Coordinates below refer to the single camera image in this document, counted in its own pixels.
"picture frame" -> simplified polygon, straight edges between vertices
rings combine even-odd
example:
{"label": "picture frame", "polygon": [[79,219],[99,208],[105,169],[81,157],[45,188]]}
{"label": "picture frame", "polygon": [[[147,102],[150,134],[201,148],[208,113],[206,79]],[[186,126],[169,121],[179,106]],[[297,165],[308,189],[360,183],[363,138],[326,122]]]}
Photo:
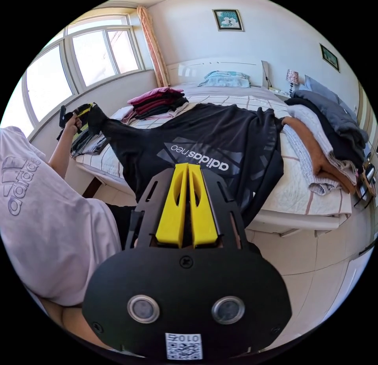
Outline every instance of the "picture frame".
{"label": "picture frame", "polygon": [[218,31],[244,31],[237,9],[213,9]]}
{"label": "picture frame", "polygon": [[320,44],[320,49],[322,50],[323,59],[330,64],[334,69],[340,72],[340,64],[337,56],[330,52],[325,46]]}

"lamp shade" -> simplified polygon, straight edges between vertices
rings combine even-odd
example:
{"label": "lamp shade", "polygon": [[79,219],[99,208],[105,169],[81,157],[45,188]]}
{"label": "lamp shade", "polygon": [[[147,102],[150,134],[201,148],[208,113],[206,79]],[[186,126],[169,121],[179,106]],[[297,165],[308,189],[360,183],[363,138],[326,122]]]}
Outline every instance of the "lamp shade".
{"label": "lamp shade", "polygon": [[297,71],[287,70],[286,80],[289,83],[299,84],[299,75]]}

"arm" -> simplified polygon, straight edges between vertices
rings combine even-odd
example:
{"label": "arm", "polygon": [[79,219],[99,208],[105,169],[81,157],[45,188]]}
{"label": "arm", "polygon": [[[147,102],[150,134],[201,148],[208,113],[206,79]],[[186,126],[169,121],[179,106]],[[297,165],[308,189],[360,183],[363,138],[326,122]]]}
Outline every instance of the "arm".
{"label": "arm", "polygon": [[78,127],[82,125],[76,114],[66,123],[62,136],[51,156],[48,165],[60,176],[65,178],[70,160],[71,145]]}
{"label": "arm", "polygon": [[49,317],[68,332],[80,337],[89,343],[105,349],[111,349],[105,345],[91,330],[84,319],[82,310],[76,307],[63,307],[49,300],[39,298]]}

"bed headboard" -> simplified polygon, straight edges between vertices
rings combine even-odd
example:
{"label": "bed headboard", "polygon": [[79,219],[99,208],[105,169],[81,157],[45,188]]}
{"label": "bed headboard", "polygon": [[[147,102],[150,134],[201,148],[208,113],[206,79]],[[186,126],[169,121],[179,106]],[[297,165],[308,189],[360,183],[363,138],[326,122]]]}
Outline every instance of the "bed headboard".
{"label": "bed headboard", "polygon": [[200,83],[204,76],[211,71],[236,71],[249,75],[250,82],[254,86],[268,88],[265,79],[269,78],[268,63],[251,57],[243,58],[204,58],[192,61],[180,62],[167,66],[171,85],[188,82]]}

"window frame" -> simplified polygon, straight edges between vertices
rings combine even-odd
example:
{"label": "window frame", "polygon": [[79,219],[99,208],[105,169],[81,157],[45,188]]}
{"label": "window frame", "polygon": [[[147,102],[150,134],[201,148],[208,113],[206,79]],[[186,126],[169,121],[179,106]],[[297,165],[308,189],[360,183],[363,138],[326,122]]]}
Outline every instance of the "window frame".
{"label": "window frame", "polygon": [[[27,71],[28,71],[28,68],[30,67],[30,65],[25,70],[25,72],[23,73],[23,75],[21,77],[21,79],[22,79],[22,83],[21,83],[22,97],[23,97],[23,100],[24,100],[24,106],[25,106],[26,112],[27,112],[28,117],[30,119],[30,122],[31,122],[31,124],[34,128],[33,131],[30,133],[30,135],[28,136],[29,140],[32,140],[38,134],[38,132],[41,130],[41,128],[48,121],[50,121],[56,114],[58,114],[58,112],[60,111],[60,107],[62,105],[67,105],[67,104],[75,101],[82,94],[89,92],[89,91],[91,91],[95,88],[98,88],[100,85],[109,83],[113,80],[122,78],[122,77],[130,75],[130,74],[145,71],[143,59],[142,59],[142,56],[141,56],[141,53],[140,53],[140,50],[139,50],[139,47],[138,47],[138,44],[137,44],[137,40],[136,40],[136,36],[135,36],[134,30],[133,30],[133,26],[130,25],[130,19],[129,19],[128,15],[127,14],[99,15],[99,16],[93,17],[93,19],[101,19],[102,17],[115,17],[115,16],[125,16],[128,25],[102,25],[102,26],[97,26],[97,27],[93,27],[93,28],[87,28],[87,29],[79,30],[79,31],[76,31],[74,33],[68,34],[67,32],[68,32],[69,26],[71,25],[70,24],[63,29],[63,37],[62,38],[59,38],[59,39],[55,40],[54,42],[50,43],[48,46],[44,47],[39,52],[39,54],[33,59],[33,61],[30,63],[30,65],[32,65],[37,59],[44,56],[48,51],[50,51],[53,48],[58,46],[59,50],[60,50],[60,58],[61,58],[63,71],[64,71],[64,74],[66,76],[67,83],[68,83],[68,85],[69,85],[69,87],[71,88],[71,91],[72,91],[72,95],[70,97],[68,97],[64,101],[60,102],[52,111],[47,113],[41,120],[37,119],[37,116],[34,112],[33,106],[32,106],[31,101],[30,101],[29,92],[28,92],[26,75],[27,75]],[[88,21],[88,18],[75,21],[74,23],[78,24],[81,21]],[[117,65],[117,61],[116,61],[114,53],[113,53],[113,49],[112,49],[111,44],[110,44],[109,36],[107,35],[107,31],[114,31],[114,30],[127,31],[128,32],[131,47],[132,47],[132,50],[134,52],[135,60],[136,60],[137,65],[138,65],[137,70],[124,72],[122,74],[120,73],[120,70],[119,70],[118,65]],[[115,70],[116,74],[113,75],[113,76],[110,76],[108,78],[104,78],[104,79],[100,80],[99,82],[96,82],[96,83],[93,83],[89,86],[86,86],[86,84],[84,82],[84,78],[83,78],[82,73],[80,71],[79,63],[76,59],[76,55],[75,55],[75,51],[74,51],[74,44],[73,44],[73,37],[77,37],[79,35],[88,34],[88,33],[95,32],[95,31],[102,31],[103,34],[104,34],[106,47],[107,47],[107,50],[109,52],[109,56],[111,58],[111,62],[114,66],[114,70]]]}

